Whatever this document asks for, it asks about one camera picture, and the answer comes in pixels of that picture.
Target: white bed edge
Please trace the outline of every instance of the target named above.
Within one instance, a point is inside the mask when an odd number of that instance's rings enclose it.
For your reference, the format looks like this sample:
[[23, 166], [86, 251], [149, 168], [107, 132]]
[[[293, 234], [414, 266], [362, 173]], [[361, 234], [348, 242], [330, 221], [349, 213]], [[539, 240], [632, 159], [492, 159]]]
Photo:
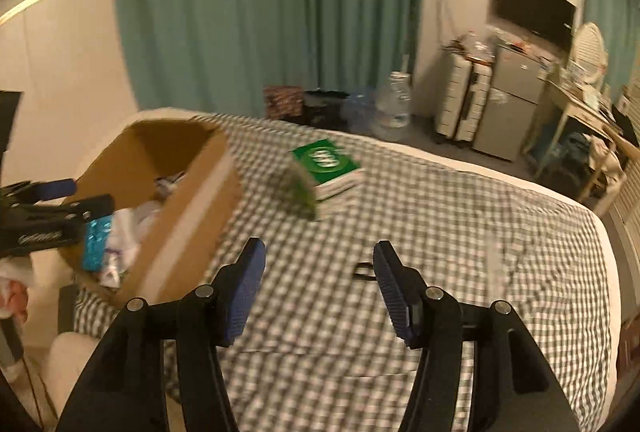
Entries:
[[[113, 132], [107, 135], [98, 145], [95, 146], [92, 152], [88, 152], [82, 162], [78, 167], [78, 171], [76, 172], [76, 178], [80, 177], [89, 167], [89, 165], [98, 157], [100, 152], [103, 151], [111, 141], [113, 141], [119, 133], [123, 131], [123, 129], [137, 120], [149, 120], [155, 118], [182, 118], [188, 119], [193, 116], [202, 115], [206, 113], [197, 112], [194, 110], [182, 110], [179, 108], [158, 108], [155, 110], [143, 110], [141, 112], [137, 112], [136, 114], [128, 117], [126, 120], [121, 122]], [[466, 163], [463, 161], [456, 161], [454, 159], [449, 159], [441, 156], [437, 156], [435, 154], [430, 154], [423, 150], [409, 147], [407, 145], [399, 144], [399, 143], [389, 143], [386, 141], [379, 141], [377, 139], [369, 138], [367, 136], [358, 136], [354, 134], [350, 134], [350, 136], [354, 138], [366, 139], [369, 142], [380, 145], [385, 148], [389, 148], [395, 150], [397, 152], [402, 152], [403, 154], [407, 154], [413, 157], [417, 157], [420, 159], [425, 159], [434, 163], [439, 163], [443, 166], [447, 166], [459, 171], [465, 172], [473, 172], [476, 174], [480, 174], [485, 177], [491, 177], [493, 179], [498, 179], [500, 181], [504, 181], [505, 183], [517, 186], [519, 188], [532, 190], [533, 192], [538, 192], [540, 194], [547, 195], [556, 199], [558, 201], [562, 201], [563, 203], [567, 203], [569, 205], [579, 206], [584, 210], [587, 210], [593, 219], [593, 224], [596, 227], [596, 231], [598, 232], [598, 237], [600, 238], [600, 243], [602, 246], [602, 254], [605, 259], [605, 265], [607, 269], [607, 285], [609, 287], [609, 303], [610, 303], [610, 311], [609, 311], [609, 334], [611, 336], [611, 358], [609, 362], [609, 379], [607, 381], [607, 392], [605, 395], [605, 401], [602, 408], [602, 412], [600, 414], [600, 422], [598, 424], [598, 428], [602, 426], [604, 421], [609, 415], [609, 409], [611, 406], [611, 401], [613, 399], [613, 394], [616, 389], [616, 358], [618, 357], [618, 341], [620, 339], [620, 325], [621, 325], [621, 306], [620, 306], [620, 282], [618, 281], [618, 267], [616, 266], [616, 259], [613, 255], [613, 250], [611, 248], [611, 243], [609, 241], [609, 235], [607, 235], [607, 231], [605, 230], [604, 224], [602, 221], [596, 216], [593, 212], [591, 212], [588, 208], [585, 208], [580, 203], [569, 199], [557, 192], [553, 192], [553, 190], [549, 190], [539, 184], [532, 183], [530, 181], [525, 181], [524, 179], [519, 179], [517, 177], [509, 176], [507, 174], [503, 174], [502, 172], [497, 172], [495, 170], [491, 170], [489, 168], [482, 167], [480, 165], [474, 165], [472, 163]]]

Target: television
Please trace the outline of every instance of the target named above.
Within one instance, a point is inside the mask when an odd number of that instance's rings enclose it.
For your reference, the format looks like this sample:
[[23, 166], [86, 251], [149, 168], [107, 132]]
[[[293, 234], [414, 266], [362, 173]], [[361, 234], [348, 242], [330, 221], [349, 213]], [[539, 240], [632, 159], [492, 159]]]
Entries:
[[496, 13], [560, 49], [571, 49], [575, 6], [567, 0], [497, 0]]

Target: checkered tablecloth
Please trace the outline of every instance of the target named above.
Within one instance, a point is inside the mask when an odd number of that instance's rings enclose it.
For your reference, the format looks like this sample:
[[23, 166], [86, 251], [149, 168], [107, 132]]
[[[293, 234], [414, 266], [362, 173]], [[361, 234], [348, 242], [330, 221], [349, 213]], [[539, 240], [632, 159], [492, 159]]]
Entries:
[[[243, 431], [397, 430], [419, 351], [396, 338], [375, 282], [352, 278], [388, 239], [406, 266], [458, 301], [487, 304], [488, 242], [511, 301], [553, 368], [585, 431], [596, 428], [609, 369], [609, 295], [600, 241], [583, 208], [455, 171], [347, 134], [271, 120], [213, 116], [228, 133], [244, 197], [207, 279], [247, 238], [268, 248], [244, 335], [219, 349]], [[288, 151], [331, 138], [366, 168], [355, 204], [311, 221], [289, 195]], [[115, 310], [87, 291], [76, 330], [102, 336]], [[466, 430], [472, 346], [465, 346], [453, 430]], [[169, 391], [177, 394], [174, 344]]]

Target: blue wipes package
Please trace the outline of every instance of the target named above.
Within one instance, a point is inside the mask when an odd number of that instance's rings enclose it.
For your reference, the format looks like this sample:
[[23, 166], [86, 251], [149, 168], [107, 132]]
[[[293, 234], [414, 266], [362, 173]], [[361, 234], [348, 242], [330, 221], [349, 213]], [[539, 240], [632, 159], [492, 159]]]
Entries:
[[100, 271], [102, 269], [102, 256], [107, 246], [107, 237], [111, 231], [111, 219], [113, 219], [113, 215], [87, 223], [82, 269], [86, 271]]

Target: green curtain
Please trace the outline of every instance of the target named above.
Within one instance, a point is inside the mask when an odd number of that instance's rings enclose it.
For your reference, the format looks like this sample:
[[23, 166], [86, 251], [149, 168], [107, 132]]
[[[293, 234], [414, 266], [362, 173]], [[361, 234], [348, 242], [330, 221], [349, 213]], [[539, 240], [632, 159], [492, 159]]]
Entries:
[[262, 88], [375, 87], [415, 53], [419, 0], [115, 0], [143, 108], [261, 116]]
[[631, 75], [640, 38], [640, 0], [584, 0], [584, 22], [600, 28], [609, 51], [605, 81], [617, 99]]

